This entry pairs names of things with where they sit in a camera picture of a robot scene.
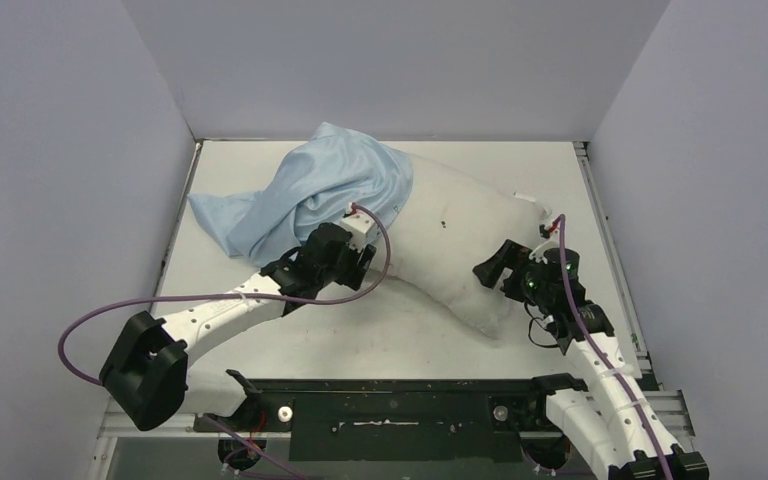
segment small white knob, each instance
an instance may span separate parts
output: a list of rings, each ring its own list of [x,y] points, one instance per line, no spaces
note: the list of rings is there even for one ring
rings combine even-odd
[[[290,407],[281,407],[278,409],[278,420],[287,423],[293,419],[293,409]]]

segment black bracket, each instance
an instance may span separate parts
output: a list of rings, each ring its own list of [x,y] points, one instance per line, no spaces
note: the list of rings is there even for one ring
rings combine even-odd
[[[125,322],[99,379],[141,430],[169,419],[184,403],[187,345],[175,342],[148,312]]]

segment screw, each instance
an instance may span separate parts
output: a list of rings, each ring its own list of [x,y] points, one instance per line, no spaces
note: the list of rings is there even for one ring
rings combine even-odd
[[[293,409],[290,407],[281,407],[278,409],[278,420],[287,423],[293,418]]]
[[[504,422],[508,419],[508,407],[499,405],[493,409],[493,418],[500,422]]]

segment blue fabric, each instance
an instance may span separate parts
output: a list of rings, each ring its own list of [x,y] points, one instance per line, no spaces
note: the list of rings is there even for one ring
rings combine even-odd
[[[406,153],[323,123],[310,141],[284,157],[265,190],[187,198],[201,228],[225,253],[262,267],[301,245],[320,223],[337,222],[349,202],[390,226],[412,186]]]

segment white cable tie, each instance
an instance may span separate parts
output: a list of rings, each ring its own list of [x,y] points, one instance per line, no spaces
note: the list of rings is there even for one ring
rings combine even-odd
[[[621,372],[619,368],[614,367],[614,368],[609,368],[609,369],[605,370],[604,372],[598,374],[597,377],[599,377],[599,378],[607,378],[607,377],[616,376],[617,374],[622,375],[623,372]]]

